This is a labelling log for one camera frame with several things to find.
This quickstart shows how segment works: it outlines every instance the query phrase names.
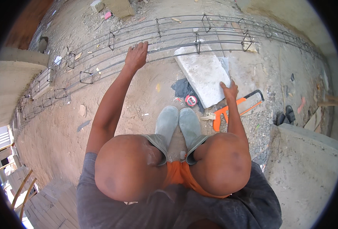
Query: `wall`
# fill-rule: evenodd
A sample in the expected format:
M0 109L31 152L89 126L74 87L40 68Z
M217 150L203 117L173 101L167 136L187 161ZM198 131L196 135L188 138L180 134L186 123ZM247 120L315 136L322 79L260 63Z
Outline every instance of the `wall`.
M8 125L29 83L48 66L49 55L3 48L0 53L0 127Z
M282 211L282 229L311 228L338 179L338 141L307 129L272 127L265 176Z
M28 49L39 22L52 3L53 0L31 0L11 28L5 46Z
M306 0L237 0L243 12L274 19L306 39L326 57L329 71L329 89L338 96L338 55L327 28ZM338 140L338 106L331 137Z

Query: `man's right hand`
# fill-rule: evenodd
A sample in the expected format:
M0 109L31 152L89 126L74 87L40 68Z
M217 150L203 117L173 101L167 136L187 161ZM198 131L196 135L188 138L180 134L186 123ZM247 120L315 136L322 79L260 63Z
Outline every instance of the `man's right hand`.
M223 89L223 94L225 95L226 100L228 101L236 101L236 96L239 92L237 89L237 85L234 80L231 80L230 88L228 88L223 82L220 82L220 86Z
M134 48L129 47L125 60L125 67L129 68L132 72L136 72L142 68L146 63L148 42L140 42Z

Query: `person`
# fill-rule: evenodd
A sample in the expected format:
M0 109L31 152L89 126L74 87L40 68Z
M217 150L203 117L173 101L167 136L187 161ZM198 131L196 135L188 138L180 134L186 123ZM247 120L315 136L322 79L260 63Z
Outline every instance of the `person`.
M147 42L129 48L96 112L77 186L80 227L279 228L280 204L251 161L235 83L227 88L219 82L229 106L227 133L201 135L191 108L167 106L155 134L114 136L126 92L146 63L147 50ZM168 162L178 124L188 153L185 162Z

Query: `leg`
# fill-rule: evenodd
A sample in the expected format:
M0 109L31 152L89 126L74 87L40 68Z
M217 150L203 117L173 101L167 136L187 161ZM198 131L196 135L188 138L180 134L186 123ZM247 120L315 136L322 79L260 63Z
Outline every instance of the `leg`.
M248 182L251 157L245 142L232 133L209 137L193 153L197 161L190 172L197 183L216 196L229 195Z
M225 196L246 185L251 158L243 140L232 133L217 133L208 138L201 135L198 117L190 108L180 110L179 126L188 147L186 161L190 172L203 190Z
M100 150L95 162L99 190L119 201L138 201L159 189L166 178L166 164L159 149L142 135L118 135Z

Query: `orange hacksaw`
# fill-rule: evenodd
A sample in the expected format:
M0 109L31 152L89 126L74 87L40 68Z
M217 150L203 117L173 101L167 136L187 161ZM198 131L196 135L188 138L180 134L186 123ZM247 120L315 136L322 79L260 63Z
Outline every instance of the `orange hacksaw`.
M251 108L247 109L246 111L242 112L241 114L239 115L243 115L245 114L246 112L250 111L251 109L253 109L254 107L258 106L259 104L261 104L263 101L264 101L264 98L263 98L263 94L260 90L255 90L249 94L247 94L246 96L238 99L236 101L236 105L239 105L240 103L244 102L247 100L247 98L249 98L250 96L256 94L256 93L259 93L261 95L261 101L259 101L257 104L255 104L254 106L252 106ZM229 109L228 106L224 107L224 108L221 108L220 110L217 110L214 112L214 114L216 115L216 119L214 120L213 122L213 128L215 131L219 132L220 131L220 124L221 124L221 114L223 114L223 116L225 117L225 120L226 120L226 123L228 123L228 116L226 114L227 110Z

